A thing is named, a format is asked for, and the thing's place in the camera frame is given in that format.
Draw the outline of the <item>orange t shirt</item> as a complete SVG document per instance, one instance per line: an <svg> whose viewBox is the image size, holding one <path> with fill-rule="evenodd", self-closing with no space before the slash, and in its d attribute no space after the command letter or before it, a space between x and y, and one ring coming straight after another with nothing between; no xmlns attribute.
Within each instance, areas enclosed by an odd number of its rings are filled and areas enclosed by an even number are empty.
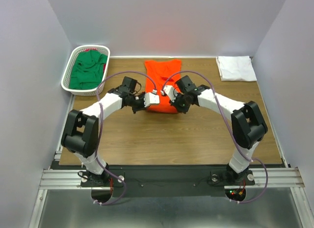
<svg viewBox="0 0 314 228"><path fill-rule="evenodd" d="M157 86L157 94L159 95L160 103L158 105L151 105L147 108L148 111L176 114L177 110L169 103L167 96L161 95L161 89L165 81L174 73L181 70L181 60L175 59L170 61L158 62L153 60L147 60L144 62L147 75L152 78Z"/></svg>

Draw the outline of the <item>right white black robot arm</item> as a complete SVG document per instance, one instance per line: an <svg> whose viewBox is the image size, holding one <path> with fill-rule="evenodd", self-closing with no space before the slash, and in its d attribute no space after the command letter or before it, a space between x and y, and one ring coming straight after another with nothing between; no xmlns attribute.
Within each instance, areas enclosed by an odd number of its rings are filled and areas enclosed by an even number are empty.
<svg viewBox="0 0 314 228"><path fill-rule="evenodd" d="M244 179L255 149L268 132L258 104L232 100L216 93L213 87L196 86L189 76L178 79L174 85L163 85L162 93L179 113L187 113L191 105L197 105L221 115L235 145L223 179L231 184Z"/></svg>

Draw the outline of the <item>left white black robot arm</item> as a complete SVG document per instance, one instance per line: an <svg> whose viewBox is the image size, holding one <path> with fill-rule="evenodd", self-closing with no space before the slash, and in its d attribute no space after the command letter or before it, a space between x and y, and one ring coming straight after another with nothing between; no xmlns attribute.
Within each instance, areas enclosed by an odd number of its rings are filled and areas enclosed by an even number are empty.
<svg viewBox="0 0 314 228"><path fill-rule="evenodd" d="M133 113L145 110L149 106L149 94L137 94L137 80L124 77L120 86L110 89L103 98L82 110L68 113L61 137L61 145L73 153L86 167L86 172L78 175L83 182L103 186L110 179L108 164L98 156L98 147L106 117L125 106Z"/></svg>

